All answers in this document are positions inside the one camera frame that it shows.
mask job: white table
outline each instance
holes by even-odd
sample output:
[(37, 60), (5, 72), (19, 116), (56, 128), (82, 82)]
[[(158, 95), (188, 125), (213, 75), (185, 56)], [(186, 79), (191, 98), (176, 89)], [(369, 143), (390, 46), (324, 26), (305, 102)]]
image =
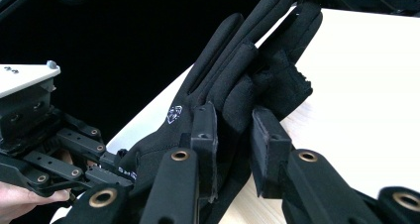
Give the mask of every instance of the white table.
[[(353, 188), (420, 192), (420, 19), (323, 9), (298, 62), (314, 93), (281, 124), (297, 148), (322, 154)], [(130, 148), (158, 128), (186, 72), (109, 144)], [(223, 223), (281, 223), (280, 200), (256, 198), (250, 180)]]

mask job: bolt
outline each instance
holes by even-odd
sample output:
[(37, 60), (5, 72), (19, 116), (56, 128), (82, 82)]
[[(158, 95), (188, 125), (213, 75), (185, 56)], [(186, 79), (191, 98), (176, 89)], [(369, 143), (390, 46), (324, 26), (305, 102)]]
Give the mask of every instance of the bolt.
[(55, 62), (55, 61), (53, 61), (53, 60), (48, 60), (48, 61), (47, 61), (47, 66), (48, 66), (49, 68), (52, 68), (52, 69), (56, 69), (56, 68), (57, 68), (57, 66), (56, 66), (56, 62)]
[(79, 170), (75, 169), (74, 171), (71, 172), (71, 175), (73, 176), (77, 176), (79, 174)]
[(37, 181), (38, 181), (38, 182), (43, 182), (43, 181), (45, 181), (46, 179), (47, 179), (47, 177), (46, 177), (45, 175), (41, 175), (41, 176), (39, 176), (39, 177), (38, 177)]

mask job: black glove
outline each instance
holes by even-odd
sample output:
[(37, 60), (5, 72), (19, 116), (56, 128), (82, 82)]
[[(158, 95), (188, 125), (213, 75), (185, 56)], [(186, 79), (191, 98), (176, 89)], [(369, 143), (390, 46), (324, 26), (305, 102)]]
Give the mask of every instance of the black glove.
[(191, 133), (194, 109), (213, 103), (218, 114), (220, 166), (218, 180), (213, 180), (215, 187), (210, 201), (216, 197), (238, 139), (251, 120), (254, 85), (244, 73), (258, 54), (254, 43), (287, 12), (291, 2), (262, 0), (245, 22), (241, 15), (235, 14), (221, 24), (182, 83), (166, 121), (122, 158), (121, 169), (137, 174), (136, 187), (143, 189), (145, 183), (151, 183), (162, 155), (178, 147), (183, 134)]
[(260, 47), (251, 77), (257, 89), (257, 104), (281, 121), (312, 94), (311, 82), (297, 71), (296, 63), (322, 22), (319, 6), (295, 7)]
[[(295, 64), (315, 36), (321, 21), (321, 9), (317, 5), (302, 4), (297, 6), (262, 44), (258, 57), (253, 60), (247, 68), (247, 73), (243, 75), (243, 80), (249, 81), (251, 78), (254, 85), (254, 93), (249, 96), (256, 99), (256, 104), (272, 110), (279, 121), (312, 93), (311, 83), (297, 71)], [(238, 116), (244, 112), (240, 109), (238, 108)], [(219, 128), (219, 132), (229, 131), (222, 126)], [(249, 132), (243, 134), (240, 139), (235, 141), (237, 144), (235, 154), (224, 150), (230, 147), (225, 146), (222, 141), (230, 141), (229, 138), (224, 138), (220, 142), (218, 156), (224, 157), (228, 154), (233, 159), (229, 162), (229, 169), (224, 170), (227, 176), (224, 178), (222, 188), (219, 189), (219, 198), (215, 203), (208, 203), (200, 209), (200, 217), (205, 217), (200, 219), (201, 221), (205, 219), (205, 223), (218, 223), (237, 193), (249, 179)]]
[[(269, 72), (258, 69), (250, 76), (253, 69), (250, 65), (258, 55), (254, 43), (284, 15), (291, 2), (262, 0), (245, 22), (236, 14), (221, 24), (173, 99), (166, 122), (123, 157), (120, 167), (137, 174), (132, 195), (147, 190), (145, 186), (153, 183), (162, 155), (178, 147), (184, 135), (191, 133), (194, 109), (211, 103), (217, 114), (219, 146), (216, 147), (217, 165), (207, 176), (213, 183), (208, 201), (212, 202), (217, 192), (219, 197), (214, 203), (209, 204), (207, 200), (201, 203), (200, 219), (201, 222), (218, 222), (250, 175), (248, 146), (245, 146), (248, 137), (242, 135), (250, 123), (256, 95), (267, 93), (275, 87), (270, 83), (281, 79), (272, 72), (274, 66), (271, 65)], [(277, 47), (279, 51), (281, 43), (263, 46), (267, 51), (271, 47)], [(265, 63), (254, 64), (258, 68), (265, 67)]]

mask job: padded glove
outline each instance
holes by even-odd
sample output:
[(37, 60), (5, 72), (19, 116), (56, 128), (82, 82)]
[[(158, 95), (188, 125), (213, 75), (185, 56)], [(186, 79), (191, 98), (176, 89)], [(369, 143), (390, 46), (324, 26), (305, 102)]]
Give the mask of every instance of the padded glove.
[(268, 108), (281, 121), (312, 94), (311, 82), (298, 72), (296, 63), (322, 22), (318, 5), (296, 6), (260, 47), (253, 61), (257, 104)]
[(218, 115), (219, 149), (209, 201), (217, 196), (238, 139), (251, 120), (254, 85), (244, 73), (258, 54), (254, 43), (287, 12), (291, 2), (262, 0), (246, 21), (234, 14), (220, 25), (175, 95), (166, 121), (122, 158), (121, 170), (137, 175), (138, 189), (152, 183), (162, 155), (178, 147), (183, 134), (191, 133), (194, 109), (212, 103)]

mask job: black background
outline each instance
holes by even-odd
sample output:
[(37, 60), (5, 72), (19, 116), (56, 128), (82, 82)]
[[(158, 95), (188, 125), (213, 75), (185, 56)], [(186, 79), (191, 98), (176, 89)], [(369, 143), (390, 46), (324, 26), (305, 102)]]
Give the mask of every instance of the black background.
[(260, 0), (29, 0), (0, 22), (0, 63), (61, 67), (52, 104), (105, 142), (192, 65), (219, 23)]

